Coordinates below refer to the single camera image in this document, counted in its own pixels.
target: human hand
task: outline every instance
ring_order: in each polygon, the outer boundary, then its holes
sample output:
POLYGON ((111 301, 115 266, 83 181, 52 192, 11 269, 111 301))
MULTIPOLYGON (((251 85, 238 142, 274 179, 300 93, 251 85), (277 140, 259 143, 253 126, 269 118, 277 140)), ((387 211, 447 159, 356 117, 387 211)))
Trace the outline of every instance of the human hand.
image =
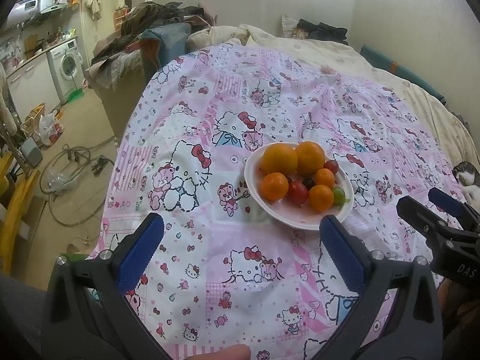
POLYGON ((185 360, 250 360, 250 348, 243 344, 229 346, 215 353, 206 353, 185 360))

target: pink bedsheet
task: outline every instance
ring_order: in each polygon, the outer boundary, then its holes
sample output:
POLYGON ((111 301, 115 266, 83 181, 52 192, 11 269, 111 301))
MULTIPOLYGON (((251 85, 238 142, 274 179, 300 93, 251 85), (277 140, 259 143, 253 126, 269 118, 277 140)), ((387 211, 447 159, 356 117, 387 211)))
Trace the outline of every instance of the pink bedsheet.
POLYGON ((303 140, 348 173, 351 234, 392 259, 431 259, 396 202, 410 194, 427 204, 433 186, 462 194, 435 140, 389 88, 264 48, 224 43, 178 57, 130 118, 92 254, 114 249, 148 212, 163 216, 162 244, 127 299, 174 359, 235 343, 256 360, 309 359, 357 299, 318 234, 272 220, 243 180, 253 150, 303 140))

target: orange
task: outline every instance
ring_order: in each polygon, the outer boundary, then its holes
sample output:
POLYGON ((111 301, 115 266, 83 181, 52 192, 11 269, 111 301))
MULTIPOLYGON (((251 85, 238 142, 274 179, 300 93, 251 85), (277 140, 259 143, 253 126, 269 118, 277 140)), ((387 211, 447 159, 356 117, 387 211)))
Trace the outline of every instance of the orange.
POLYGON ((295 150, 286 143, 275 143, 267 147, 260 159, 260 169, 267 174, 280 172, 288 176, 297 169, 297 164, 295 150))
POLYGON ((315 142, 302 142, 295 148, 298 157, 297 172, 301 176, 313 175, 325 164, 325 152, 315 142))
POLYGON ((314 180, 317 185, 326 185, 330 189, 335 186, 335 176, 330 169, 318 169, 314 180))
POLYGON ((317 212, 328 210, 333 204, 333 192, 326 185, 313 187, 308 194, 308 198, 311 207, 317 212))
POLYGON ((289 181, 278 172, 266 175, 260 184, 260 194, 271 202, 285 197, 288 191, 289 181))

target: blue gripper pad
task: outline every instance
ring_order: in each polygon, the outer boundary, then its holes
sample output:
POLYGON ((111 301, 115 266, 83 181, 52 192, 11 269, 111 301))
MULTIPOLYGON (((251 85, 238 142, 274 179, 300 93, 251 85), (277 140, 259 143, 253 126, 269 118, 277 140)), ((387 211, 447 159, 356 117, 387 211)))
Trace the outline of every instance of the blue gripper pad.
MULTIPOLYGON (((118 266, 117 288, 121 294, 134 290, 137 287, 138 281, 143 272, 145 272, 163 235, 163 218, 151 212, 147 218, 143 220, 135 233, 126 236, 136 237, 136 240, 130 250, 126 251, 125 257, 118 266)), ((117 249, 122 246, 124 240, 117 246, 117 249)))
POLYGON ((452 198, 438 188, 432 188, 428 191, 428 200, 455 218, 459 218, 464 212, 463 203, 452 198))
POLYGON ((347 233, 333 215, 328 215, 321 220, 321 242, 325 245, 346 287, 352 292, 361 294, 365 290, 364 266, 356 257, 354 250, 342 232, 344 232, 347 237, 353 237, 347 233))

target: white cabinet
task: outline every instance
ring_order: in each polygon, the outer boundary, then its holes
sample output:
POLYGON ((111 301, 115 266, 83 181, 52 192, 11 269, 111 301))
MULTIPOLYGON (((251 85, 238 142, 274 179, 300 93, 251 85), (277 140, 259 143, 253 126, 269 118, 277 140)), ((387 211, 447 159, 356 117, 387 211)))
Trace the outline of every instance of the white cabinet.
POLYGON ((15 71, 7 78, 7 83, 21 121, 41 103, 45 103, 46 114, 60 103, 46 52, 15 71))

